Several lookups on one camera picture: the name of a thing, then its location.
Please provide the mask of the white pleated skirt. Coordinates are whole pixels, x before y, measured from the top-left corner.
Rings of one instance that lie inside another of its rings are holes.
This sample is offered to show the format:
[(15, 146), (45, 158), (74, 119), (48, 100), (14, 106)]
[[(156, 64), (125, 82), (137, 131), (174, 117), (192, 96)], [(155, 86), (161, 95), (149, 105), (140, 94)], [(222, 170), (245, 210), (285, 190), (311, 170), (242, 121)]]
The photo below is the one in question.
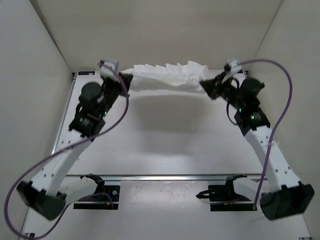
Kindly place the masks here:
[(133, 76), (130, 89), (135, 92), (168, 90), (186, 93), (203, 93), (200, 81), (210, 76), (206, 65), (194, 61), (165, 66), (138, 64), (125, 71)]

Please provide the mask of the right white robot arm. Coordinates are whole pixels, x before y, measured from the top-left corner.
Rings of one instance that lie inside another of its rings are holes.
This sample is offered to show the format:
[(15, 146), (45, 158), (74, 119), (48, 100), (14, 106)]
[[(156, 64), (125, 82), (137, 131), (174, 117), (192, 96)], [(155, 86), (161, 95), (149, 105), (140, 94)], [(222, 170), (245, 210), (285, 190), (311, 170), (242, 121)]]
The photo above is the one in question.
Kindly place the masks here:
[(275, 129), (258, 100), (264, 83), (246, 78), (234, 86), (234, 77), (227, 80), (223, 77), (222, 73), (214, 79), (201, 80), (199, 84), (212, 100), (221, 97), (236, 109), (235, 123), (260, 161), (261, 176), (267, 178), (269, 190), (263, 189), (262, 180), (256, 182), (238, 174), (228, 176), (221, 189), (209, 189), (209, 196), (228, 203), (239, 198), (248, 199), (253, 202), (253, 208), (260, 206), (264, 216), (271, 221), (303, 214), (315, 191), (293, 172), (274, 138)]

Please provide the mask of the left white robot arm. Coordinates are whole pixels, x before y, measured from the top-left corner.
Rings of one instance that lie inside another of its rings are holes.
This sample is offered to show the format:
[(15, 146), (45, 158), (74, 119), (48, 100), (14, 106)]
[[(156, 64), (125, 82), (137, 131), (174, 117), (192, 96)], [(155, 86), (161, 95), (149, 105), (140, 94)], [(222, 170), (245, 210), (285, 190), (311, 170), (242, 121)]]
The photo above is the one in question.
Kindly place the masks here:
[(29, 181), (21, 181), (16, 190), (24, 203), (49, 221), (75, 201), (105, 195), (104, 180), (92, 173), (71, 184), (62, 182), (79, 156), (91, 145), (105, 125), (104, 117), (119, 96), (129, 91), (132, 74), (100, 75), (102, 83), (86, 83), (78, 97), (74, 118), (68, 126), (62, 149)]

